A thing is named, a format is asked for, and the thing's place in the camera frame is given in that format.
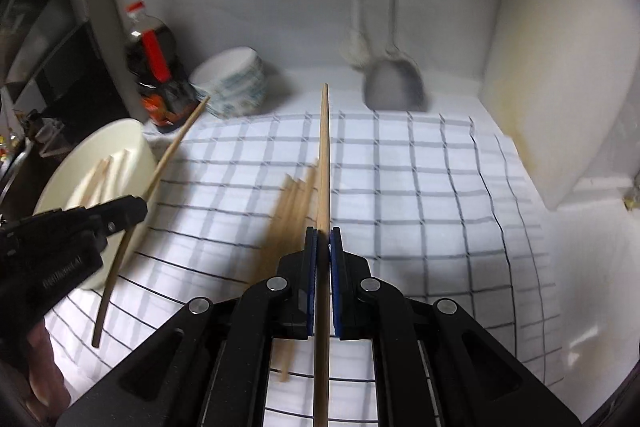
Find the person's hand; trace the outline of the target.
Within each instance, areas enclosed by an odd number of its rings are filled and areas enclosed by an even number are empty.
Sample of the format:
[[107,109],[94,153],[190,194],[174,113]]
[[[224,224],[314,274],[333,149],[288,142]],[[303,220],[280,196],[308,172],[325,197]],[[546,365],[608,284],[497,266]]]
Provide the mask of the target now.
[[32,389],[26,407],[41,425],[54,425],[70,406],[70,393],[54,361],[51,338],[43,320],[27,334],[26,343],[28,381]]

